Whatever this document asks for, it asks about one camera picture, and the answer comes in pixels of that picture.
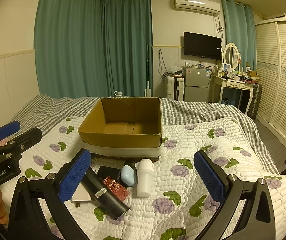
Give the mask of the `white power adapter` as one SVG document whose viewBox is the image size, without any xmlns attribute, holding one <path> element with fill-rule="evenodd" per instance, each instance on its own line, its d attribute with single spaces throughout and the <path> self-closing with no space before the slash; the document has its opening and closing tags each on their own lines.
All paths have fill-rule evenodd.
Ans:
<svg viewBox="0 0 286 240">
<path fill-rule="evenodd" d="M 92 201 L 90 194 L 87 192 L 86 188 L 80 183 L 76 188 L 73 196 L 71 197 L 71 202 L 74 203 L 75 207 L 80 207 L 83 202 Z"/>
</svg>

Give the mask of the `black cylindrical tube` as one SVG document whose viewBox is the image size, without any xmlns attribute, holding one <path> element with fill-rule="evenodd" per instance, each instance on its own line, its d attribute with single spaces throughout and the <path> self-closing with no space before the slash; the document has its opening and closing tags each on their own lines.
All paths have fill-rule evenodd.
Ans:
<svg viewBox="0 0 286 240">
<path fill-rule="evenodd" d="M 113 219 L 119 219 L 129 210 L 129 207 L 108 189 L 91 167 L 87 169 L 81 184 L 91 198 L 96 200 Z"/>
</svg>

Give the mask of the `black square box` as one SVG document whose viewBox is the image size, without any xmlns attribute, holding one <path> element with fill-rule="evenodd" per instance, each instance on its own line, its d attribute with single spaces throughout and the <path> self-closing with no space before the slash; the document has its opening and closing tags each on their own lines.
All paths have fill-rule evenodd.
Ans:
<svg viewBox="0 0 286 240">
<path fill-rule="evenodd" d="M 99 170 L 97 171 L 97 175 L 101 179 L 110 177 L 115 181 L 119 181 L 121 170 L 119 168 L 114 168 L 114 167 L 100 166 Z"/>
</svg>

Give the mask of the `white floral quilt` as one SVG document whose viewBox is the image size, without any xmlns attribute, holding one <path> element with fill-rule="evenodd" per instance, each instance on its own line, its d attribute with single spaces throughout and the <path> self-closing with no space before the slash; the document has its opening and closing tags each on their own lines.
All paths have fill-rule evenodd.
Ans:
<svg viewBox="0 0 286 240">
<path fill-rule="evenodd" d="M 28 180 L 45 178 L 86 148 L 77 128 L 84 118 L 67 118 L 42 140 L 24 152 L 19 162 Z M 90 239 L 194 239 L 219 207 L 193 165 L 193 156 L 204 150 L 226 174 L 241 180 L 264 178 L 271 195 L 276 239 L 286 235 L 286 175 L 265 171 L 250 144 L 245 128 L 236 118 L 179 126 L 163 126 L 159 160 L 154 163 L 152 194 L 139 198 L 136 187 L 125 200 L 129 210 L 113 220 L 94 201 L 75 207 L 65 202 L 76 222 Z M 18 177 L 0 186 L 6 207 L 10 206 Z"/>
</svg>

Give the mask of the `light blue oval case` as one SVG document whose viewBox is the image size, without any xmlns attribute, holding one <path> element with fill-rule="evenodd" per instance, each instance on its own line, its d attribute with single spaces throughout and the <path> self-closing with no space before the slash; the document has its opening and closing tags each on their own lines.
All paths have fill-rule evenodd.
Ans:
<svg viewBox="0 0 286 240">
<path fill-rule="evenodd" d="M 135 172 L 129 165 L 125 165 L 122 167 L 120 178 L 122 182 L 129 187 L 133 187 L 136 184 Z"/>
</svg>

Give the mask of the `dark patterned suitcase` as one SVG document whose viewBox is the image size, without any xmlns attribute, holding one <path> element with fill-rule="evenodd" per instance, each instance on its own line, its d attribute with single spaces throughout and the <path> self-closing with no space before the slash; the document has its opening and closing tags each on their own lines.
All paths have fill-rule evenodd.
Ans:
<svg viewBox="0 0 286 240">
<path fill-rule="evenodd" d="M 251 119 L 255 119 L 257 116 L 262 90 L 263 90 L 263 87 L 260 84 L 254 84 L 250 90 L 250 98 L 249 98 L 249 103 L 246 109 L 246 114 Z"/>
</svg>

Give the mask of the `open cardboard box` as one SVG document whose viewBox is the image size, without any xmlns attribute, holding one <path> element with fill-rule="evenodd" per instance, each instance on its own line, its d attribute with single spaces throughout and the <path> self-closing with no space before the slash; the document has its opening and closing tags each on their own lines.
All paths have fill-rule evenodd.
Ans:
<svg viewBox="0 0 286 240">
<path fill-rule="evenodd" d="M 159 98 L 100 98 L 78 128 L 91 153 L 158 159 L 163 123 Z"/>
</svg>

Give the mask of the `large green curtain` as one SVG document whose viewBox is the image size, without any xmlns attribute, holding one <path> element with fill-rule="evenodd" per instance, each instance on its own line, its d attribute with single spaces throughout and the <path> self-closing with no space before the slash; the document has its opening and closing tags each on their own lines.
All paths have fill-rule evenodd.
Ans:
<svg viewBox="0 0 286 240">
<path fill-rule="evenodd" d="M 59 99 L 143 96 L 152 66 L 151 0 L 39 0 L 34 28 L 40 92 Z"/>
</svg>

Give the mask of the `white mop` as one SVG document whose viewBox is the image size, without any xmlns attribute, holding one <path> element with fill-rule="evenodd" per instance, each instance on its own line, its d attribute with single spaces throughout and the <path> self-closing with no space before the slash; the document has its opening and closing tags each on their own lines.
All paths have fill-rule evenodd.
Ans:
<svg viewBox="0 0 286 240">
<path fill-rule="evenodd" d="M 151 97 L 151 88 L 150 88 L 150 46 L 147 44 L 146 48 L 146 88 L 145 88 L 145 97 Z"/>
</svg>

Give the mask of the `white dressing table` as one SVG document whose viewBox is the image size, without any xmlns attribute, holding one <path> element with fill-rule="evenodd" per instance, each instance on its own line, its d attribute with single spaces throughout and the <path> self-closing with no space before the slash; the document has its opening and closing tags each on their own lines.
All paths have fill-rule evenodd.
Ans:
<svg viewBox="0 0 286 240">
<path fill-rule="evenodd" d="M 238 104 L 238 108 L 240 108 L 243 93 L 249 92 L 250 97 L 248 99 L 248 103 L 245 110 L 245 115 L 247 115 L 254 95 L 253 86 L 254 84 L 252 83 L 247 83 L 244 81 L 236 81 L 231 79 L 224 79 L 222 77 L 213 75 L 209 86 L 209 94 L 210 94 L 209 101 L 222 103 L 223 92 L 225 88 L 237 89 L 241 91 Z"/>
</svg>

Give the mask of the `silver mini fridge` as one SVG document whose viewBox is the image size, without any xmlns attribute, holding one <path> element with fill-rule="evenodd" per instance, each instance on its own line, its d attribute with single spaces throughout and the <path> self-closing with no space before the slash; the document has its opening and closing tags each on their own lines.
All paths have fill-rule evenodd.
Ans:
<svg viewBox="0 0 286 240">
<path fill-rule="evenodd" d="M 184 77 L 184 101 L 207 102 L 211 70 L 187 67 Z"/>
</svg>

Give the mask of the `oval white vanity mirror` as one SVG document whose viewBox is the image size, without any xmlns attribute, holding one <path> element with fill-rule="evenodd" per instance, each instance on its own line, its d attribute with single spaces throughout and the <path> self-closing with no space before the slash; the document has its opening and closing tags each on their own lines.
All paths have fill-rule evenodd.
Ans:
<svg viewBox="0 0 286 240">
<path fill-rule="evenodd" d="M 233 42 L 229 42 L 222 54 L 223 66 L 230 65 L 231 70 L 236 70 L 241 63 L 241 54 Z"/>
</svg>

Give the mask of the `green window curtain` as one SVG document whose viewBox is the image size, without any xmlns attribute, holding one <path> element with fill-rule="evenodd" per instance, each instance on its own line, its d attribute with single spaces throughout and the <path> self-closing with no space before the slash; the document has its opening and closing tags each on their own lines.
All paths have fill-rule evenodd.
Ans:
<svg viewBox="0 0 286 240">
<path fill-rule="evenodd" d="M 241 66 L 255 69 L 257 37 L 252 7 L 234 0 L 221 0 L 225 19 L 226 42 L 233 42 L 241 53 Z"/>
</svg>

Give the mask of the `white air conditioner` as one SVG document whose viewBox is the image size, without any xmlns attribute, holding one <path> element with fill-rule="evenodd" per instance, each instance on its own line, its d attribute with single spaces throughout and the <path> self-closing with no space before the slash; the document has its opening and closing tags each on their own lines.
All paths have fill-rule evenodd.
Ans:
<svg viewBox="0 0 286 240">
<path fill-rule="evenodd" d="M 221 6 L 218 2 L 209 0 L 174 0 L 177 10 L 195 11 L 202 14 L 219 16 Z"/>
</svg>

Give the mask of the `black wall television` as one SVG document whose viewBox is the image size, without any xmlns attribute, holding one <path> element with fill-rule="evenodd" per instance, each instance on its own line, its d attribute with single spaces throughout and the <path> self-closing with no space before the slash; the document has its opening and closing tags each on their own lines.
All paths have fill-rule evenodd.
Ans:
<svg viewBox="0 0 286 240">
<path fill-rule="evenodd" d="M 183 53 L 207 59 L 220 60 L 222 39 L 209 35 L 184 32 Z"/>
</svg>

